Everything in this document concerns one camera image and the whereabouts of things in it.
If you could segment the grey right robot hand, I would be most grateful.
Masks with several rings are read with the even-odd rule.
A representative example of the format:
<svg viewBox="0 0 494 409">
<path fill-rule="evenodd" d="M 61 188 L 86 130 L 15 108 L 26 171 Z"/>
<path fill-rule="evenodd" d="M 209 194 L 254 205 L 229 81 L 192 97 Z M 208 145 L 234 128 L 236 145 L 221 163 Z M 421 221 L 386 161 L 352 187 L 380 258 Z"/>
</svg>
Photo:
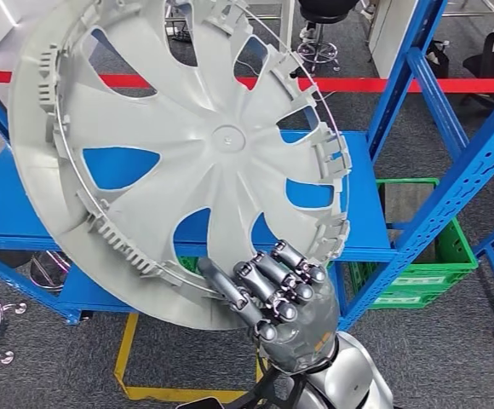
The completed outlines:
<svg viewBox="0 0 494 409">
<path fill-rule="evenodd" d="M 285 240 L 237 262 L 230 274 L 209 257 L 197 270 L 282 372 L 322 365 L 335 347 L 339 306 L 328 271 Z"/>
</svg>

